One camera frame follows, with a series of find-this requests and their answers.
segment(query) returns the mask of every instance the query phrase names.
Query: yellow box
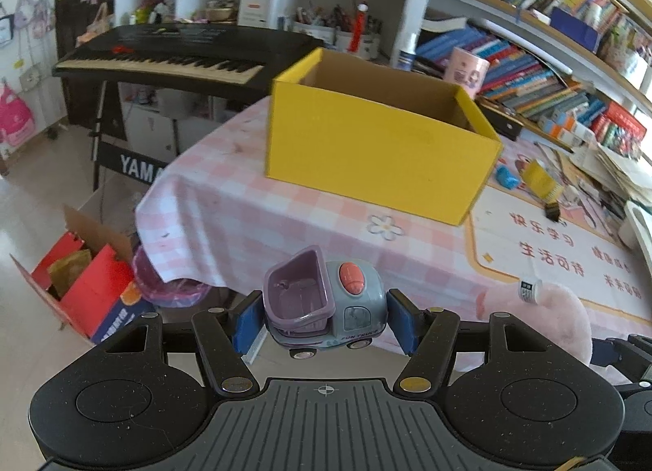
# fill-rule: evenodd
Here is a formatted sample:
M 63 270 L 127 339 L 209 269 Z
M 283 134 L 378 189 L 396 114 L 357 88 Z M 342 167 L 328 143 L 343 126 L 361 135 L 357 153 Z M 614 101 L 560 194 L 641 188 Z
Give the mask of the yellow box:
M 460 87 L 317 49 L 274 82 L 266 175 L 461 224 L 502 150 Z

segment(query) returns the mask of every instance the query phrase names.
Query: pink mug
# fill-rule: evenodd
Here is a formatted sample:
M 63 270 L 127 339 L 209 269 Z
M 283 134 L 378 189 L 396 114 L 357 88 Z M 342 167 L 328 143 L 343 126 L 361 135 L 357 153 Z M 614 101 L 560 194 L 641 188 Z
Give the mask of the pink mug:
M 444 81 L 460 85 L 472 99 L 482 88 L 489 62 L 471 55 L 462 48 L 454 48 L 444 74 Z

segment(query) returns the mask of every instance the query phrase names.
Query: floor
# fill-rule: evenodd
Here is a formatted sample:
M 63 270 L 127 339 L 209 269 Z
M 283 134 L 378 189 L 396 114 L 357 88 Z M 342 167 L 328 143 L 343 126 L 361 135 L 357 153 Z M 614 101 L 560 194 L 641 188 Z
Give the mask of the floor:
M 60 329 L 50 309 L 25 284 L 11 261 L 34 267 L 63 233 L 60 206 L 79 207 L 92 190 L 90 140 L 71 128 L 56 141 L 37 141 L 0 178 L 0 462 L 2 469 L 36 471 L 43 463 L 27 423 L 34 392 L 87 350 L 70 328 Z M 268 377 L 386 377 L 391 383 L 407 357 L 375 347 L 340 348 L 314 359 L 292 360 L 267 339 L 253 363 L 262 383 Z M 198 376 L 194 356 L 171 356 L 170 363 Z

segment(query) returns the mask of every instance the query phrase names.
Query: toy truck wheel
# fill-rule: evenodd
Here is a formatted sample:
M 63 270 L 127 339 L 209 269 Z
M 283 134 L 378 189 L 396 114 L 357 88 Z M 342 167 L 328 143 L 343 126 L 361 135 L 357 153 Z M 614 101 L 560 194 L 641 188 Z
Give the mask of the toy truck wheel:
M 370 338 L 363 338 L 361 341 L 355 341 L 354 343 L 349 343 L 346 345 L 349 349 L 362 349 L 371 344 L 372 340 Z
M 293 359 L 310 359 L 317 355 L 317 350 L 312 349 L 311 347 L 304 347 L 302 349 L 291 349 L 289 351 L 289 356 Z

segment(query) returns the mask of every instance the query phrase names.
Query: tablecloth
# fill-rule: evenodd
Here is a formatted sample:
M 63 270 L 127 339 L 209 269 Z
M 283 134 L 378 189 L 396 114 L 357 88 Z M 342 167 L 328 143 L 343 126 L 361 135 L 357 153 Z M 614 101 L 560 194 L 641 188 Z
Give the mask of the tablecloth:
M 252 105 L 178 157 L 138 206 L 139 236 L 163 280 L 190 278 L 247 294 L 262 287 L 273 265 L 318 244 L 327 259 L 369 261 L 385 287 L 421 308 L 476 320 L 477 296 L 502 278 L 471 258 L 472 216 L 453 227 L 266 178 L 268 106 L 269 99 Z M 537 156 L 532 144 L 504 141 L 506 163 L 523 152 Z M 369 178 L 384 185 L 382 174 Z M 595 337 L 652 334 L 648 321 L 587 310 Z M 376 344 L 398 351 L 391 333 Z

